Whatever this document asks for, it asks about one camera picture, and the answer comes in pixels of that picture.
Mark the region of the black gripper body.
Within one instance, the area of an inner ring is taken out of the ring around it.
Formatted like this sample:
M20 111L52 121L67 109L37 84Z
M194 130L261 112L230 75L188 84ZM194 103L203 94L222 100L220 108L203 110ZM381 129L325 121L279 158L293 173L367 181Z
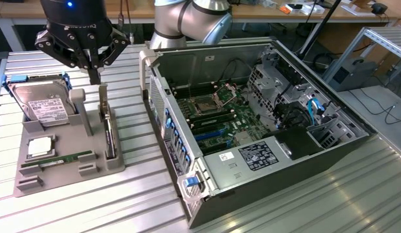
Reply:
M69 49L99 49L110 40L112 24L103 0L41 0L47 30Z

